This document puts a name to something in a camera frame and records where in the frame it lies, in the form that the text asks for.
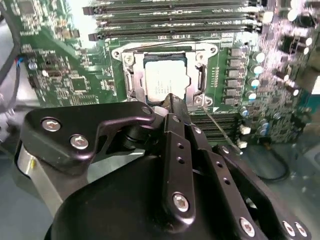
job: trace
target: green circuit board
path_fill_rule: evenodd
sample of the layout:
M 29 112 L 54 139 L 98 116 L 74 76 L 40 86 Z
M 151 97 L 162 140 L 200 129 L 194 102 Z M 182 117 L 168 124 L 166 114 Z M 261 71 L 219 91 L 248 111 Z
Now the green circuit board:
M 252 121 L 254 131 L 249 142 L 266 135 L 274 142 L 290 142 L 298 135 L 294 131 L 292 112 L 304 107 L 300 105 L 301 93 L 295 96 L 289 93 L 281 85 L 283 82 L 274 77 L 274 72 L 294 76 L 309 56 L 287 56 L 279 51 L 279 39 L 299 31 L 288 19 L 275 16 L 263 23 L 263 27 L 257 21 L 259 13 L 287 9 L 277 8 L 275 0 L 257 1 L 255 6 L 231 0 L 2 2 L 20 31 L 28 80 L 43 107 L 131 101 L 136 95 L 129 93 L 126 71 L 131 74 L 135 65 L 126 69 L 124 59 L 117 59 L 129 51 L 126 47 L 130 44 L 139 44 L 140 49 L 130 51 L 144 53 L 145 58 L 170 52 L 166 60 L 184 62 L 187 71 L 191 69 L 187 53 L 197 58 L 198 52 L 205 49 L 201 44 L 207 44 L 214 46 L 214 52 L 208 57 L 205 52 L 207 62 L 203 65 L 202 57 L 197 60 L 203 71 L 201 84 L 205 86 L 199 96 L 208 98 L 205 107 L 210 113 L 225 116 L 221 124 L 232 129 L 233 140 L 237 139 L 241 118 Z M 303 34 L 315 39 L 315 30 Z M 262 61 L 256 58 L 259 53 L 265 56 Z M 166 65 L 161 66 L 165 72 Z M 263 71 L 257 72 L 257 66 Z M 252 84 L 252 79 L 258 80 L 258 86 Z M 152 79 L 145 82 L 148 86 L 154 85 L 154 89 L 160 87 Z M 146 88 L 144 91 L 149 104 L 151 96 Z M 197 121 L 202 119 L 199 124 L 203 124 L 207 133 L 216 131 L 211 124 L 206 125 L 203 102 L 195 102 L 196 98 L 188 106 L 190 115 L 196 116 Z M 268 128 L 261 128 L 265 122 Z

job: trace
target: integrated circuit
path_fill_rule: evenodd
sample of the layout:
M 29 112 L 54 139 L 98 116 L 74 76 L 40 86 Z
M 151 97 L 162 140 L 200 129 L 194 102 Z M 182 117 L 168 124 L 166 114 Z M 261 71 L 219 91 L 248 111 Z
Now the integrated circuit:
M 75 92 L 83 92 L 87 91 L 86 80 L 83 77 L 71 78 L 71 83 L 73 86 L 73 90 Z
M 224 104 L 225 105 L 235 105 L 235 99 L 233 97 L 225 98 L 224 99 Z
M 34 3 L 31 0 L 20 0 L 17 4 L 21 15 L 35 14 Z
M 238 78 L 239 73 L 240 73 L 240 71 L 237 69 L 230 69 L 227 71 L 228 77 L 233 78 L 233 79 Z
M 243 51 L 241 48 L 231 48 L 231 50 L 230 50 L 231 57 L 241 57 L 242 53 L 243 53 Z
M 226 89 L 225 94 L 227 96 L 232 96 L 234 97 L 235 95 L 237 95 L 237 90 L 234 88 L 230 88 L 230 89 Z
M 237 79 L 231 79 L 226 81 L 226 85 L 229 88 L 236 88 L 238 86 L 238 80 Z

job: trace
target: silver screw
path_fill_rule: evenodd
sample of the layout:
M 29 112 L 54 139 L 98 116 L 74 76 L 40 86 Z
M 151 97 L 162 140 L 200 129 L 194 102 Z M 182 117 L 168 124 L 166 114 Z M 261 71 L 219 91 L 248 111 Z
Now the silver screw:
M 247 219 L 245 219 L 244 217 L 241 217 L 240 225 L 243 231 L 245 231 L 245 233 L 248 234 L 249 237 L 255 236 L 256 232 L 255 232 L 254 226 L 252 226 L 252 224 Z
M 198 128 L 197 126 L 194 127 L 194 130 L 195 130 L 198 134 L 201 134 L 201 129 Z
M 228 154 L 228 153 L 229 153 L 229 149 L 228 149 L 228 148 L 226 148 L 225 146 L 222 146 L 221 148 L 222 148 L 222 150 L 223 150 L 226 154 Z
M 296 235 L 295 230 L 292 228 L 292 226 L 290 226 L 289 223 L 282 221 L 282 224 L 290 236 L 294 237 Z
M 299 223 L 295 223 L 296 228 L 299 230 L 300 234 L 304 237 L 307 237 L 308 234 L 306 232 L 306 230 L 299 224 Z
M 38 65 L 35 62 L 30 62 L 28 64 L 28 67 L 30 70 L 37 70 L 38 69 Z
M 124 63 L 127 65 L 127 66 L 131 66 L 133 65 L 135 62 L 135 58 L 131 55 L 126 55 L 124 57 Z
M 49 132 L 56 132 L 61 128 L 60 123 L 54 119 L 46 119 L 41 123 L 42 127 Z
M 177 123 L 180 123 L 180 120 L 179 120 L 179 118 L 176 116 L 176 115 L 173 115 L 173 120 L 175 121 L 175 122 L 177 122 Z
M 89 146 L 88 140 L 81 135 L 74 135 L 71 137 L 70 143 L 74 148 L 79 150 L 86 149 Z
M 145 114 L 151 114 L 150 109 L 147 108 L 146 106 L 143 106 L 143 107 L 142 107 L 142 111 L 143 111 Z
M 173 203 L 181 212 L 186 212 L 189 209 L 188 200 L 179 193 L 173 195 Z

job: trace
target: hole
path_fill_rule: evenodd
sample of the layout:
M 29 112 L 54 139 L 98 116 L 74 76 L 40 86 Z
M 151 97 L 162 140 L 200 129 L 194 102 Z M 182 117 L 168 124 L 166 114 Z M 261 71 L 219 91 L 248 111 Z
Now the hole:
M 221 164 L 221 162 L 217 161 L 216 164 L 218 165 L 219 168 L 223 168 L 224 166 Z
M 224 181 L 225 184 L 227 184 L 227 185 L 230 185 L 230 184 L 231 184 L 230 181 L 229 181 L 226 177 L 223 178 L 223 181 Z
M 180 148 L 180 149 L 184 149 L 185 148 L 181 143 L 178 143 L 177 145 L 178 145 L 178 148 Z
M 185 161 L 181 157 L 178 156 L 176 159 L 180 164 L 185 164 Z

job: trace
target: black plastic part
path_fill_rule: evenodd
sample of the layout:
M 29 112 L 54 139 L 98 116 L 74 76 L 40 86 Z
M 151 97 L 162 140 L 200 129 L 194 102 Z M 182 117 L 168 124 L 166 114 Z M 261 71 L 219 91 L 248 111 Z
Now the black plastic part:
M 269 239 L 281 240 L 310 240 L 311 233 L 307 227 L 278 199 L 271 190 L 260 180 L 249 167 L 229 148 L 229 153 L 225 153 L 222 146 L 213 148 L 215 153 L 220 154 L 230 170 L 239 191 L 243 196 L 250 198 L 258 209 L 258 222 L 260 228 Z M 284 227 L 286 221 L 297 233 L 295 237 L 289 235 Z M 307 237 L 298 235 L 296 227 L 299 223 L 306 231 Z
M 105 149 L 122 128 L 150 125 L 155 118 L 153 110 L 138 101 L 44 108 L 33 110 L 25 116 L 20 137 L 25 149 L 33 156 L 61 172 L 79 175 L 96 157 L 101 136 L 106 136 L 106 142 L 102 143 Z M 46 119 L 57 120 L 61 129 L 56 132 L 45 130 L 42 121 Z M 74 135 L 84 136 L 89 142 L 88 147 L 82 150 L 74 148 L 70 144 Z

